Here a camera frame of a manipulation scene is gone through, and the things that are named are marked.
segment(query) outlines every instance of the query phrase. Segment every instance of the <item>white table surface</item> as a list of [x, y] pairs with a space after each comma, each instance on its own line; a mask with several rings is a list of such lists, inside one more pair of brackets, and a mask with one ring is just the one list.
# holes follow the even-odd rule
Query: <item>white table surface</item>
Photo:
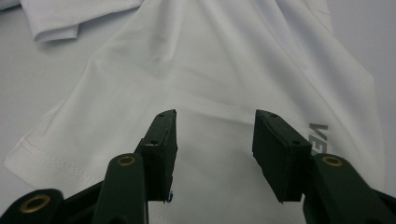
[[[328, 0], [335, 36], [369, 70], [387, 155], [386, 193], [396, 196], [396, 1]], [[83, 23], [78, 39], [35, 43], [20, 7], [0, 11], [0, 159], [76, 86], [90, 56], [134, 11]], [[0, 164], [0, 214], [32, 191]]]

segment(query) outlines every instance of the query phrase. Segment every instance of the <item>screw hole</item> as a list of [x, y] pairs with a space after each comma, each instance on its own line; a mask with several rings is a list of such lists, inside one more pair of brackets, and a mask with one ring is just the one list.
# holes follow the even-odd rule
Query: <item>screw hole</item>
[[28, 214], [33, 213], [45, 207], [50, 202], [50, 196], [47, 194], [37, 194], [21, 205], [21, 212]]
[[120, 166], [128, 166], [134, 164], [134, 157], [132, 156], [123, 156], [117, 160], [117, 163]]
[[328, 164], [328, 165], [330, 165], [330, 166], [342, 166], [342, 165], [343, 165], [343, 162], [342, 162], [342, 161], [340, 161], [339, 159], [337, 159], [337, 158], [335, 158], [335, 157], [332, 157], [332, 156], [323, 157], [322, 160], [323, 160], [326, 164]]

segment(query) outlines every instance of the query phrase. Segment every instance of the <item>wrinkled fabric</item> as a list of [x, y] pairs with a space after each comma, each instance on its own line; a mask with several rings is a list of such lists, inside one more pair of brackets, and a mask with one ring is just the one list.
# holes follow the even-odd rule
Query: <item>wrinkled fabric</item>
[[[175, 109], [175, 197], [149, 204], [150, 223], [304, 223], [302, 204], [278, 203], [252, 156], [262, 109], [320, 139], [311, 141], [315, 152], [346, 158], [372, 188], [384, 188], [373, 78], [310, 6], [145, 1], [6, 167], [70, 196], [102, 180], [113, 157], [133, 152], [155, 115]], [[312, 125], [326, 128], [318, 134]]]
[[0, 0], [0, 10], [19, 5], [20, 0]]
[[21, 0], [36, 42], [77, 38], [84, 21], [139, 7], [143, 0]]

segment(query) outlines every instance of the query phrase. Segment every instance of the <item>black plastic part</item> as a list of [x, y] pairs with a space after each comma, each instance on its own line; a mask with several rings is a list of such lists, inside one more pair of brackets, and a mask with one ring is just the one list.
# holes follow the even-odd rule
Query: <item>black plastic part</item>
[[256, 111], [253, 156], [281, 203], [301, 200], [311, 147], [280, 116]]
[[321, 201], [312, 202], [305, 199], [303, 211], [306, 224], [330, 224], [330, 218]]
[[177, 154], [176, 117], [176, 110], [157, 115], [136, 148], [145, 163], [148, 201], [165, 202], [169, 197]]
[[64, 200], [68, 224], [91, 223], [102, 181]]
[[149, 223], [143, 159], [119, 155], [110, 161], [92, 218], [94, 224]]
[[57, 189], [39, 189], [24, 195], [0, 217], [0, 224], [64, 223], [64, 197]]
[[396, 217], [348, 161], [334, 155], [318, 154], [312, 162], [313, 184], [331, 223], [396, 223]]
[[375, 191], [387, 208], [396, 216], [396, 199], [380, 191]]

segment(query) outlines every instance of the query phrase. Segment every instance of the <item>fabric fold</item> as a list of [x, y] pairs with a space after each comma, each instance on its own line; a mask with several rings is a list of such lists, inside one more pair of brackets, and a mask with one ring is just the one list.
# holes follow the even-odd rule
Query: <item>fabric fold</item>
[[21, 0], [29, 26], [36, 42], [76, 38], [78, 25], [84, 21], [139, 7], [143, 0], [64, 1]]
[[1, 0], [0, 1], [0, 10], [4, 10], [9, 7], [15, 7], [19, 5], [21, 2], [20, 0]]

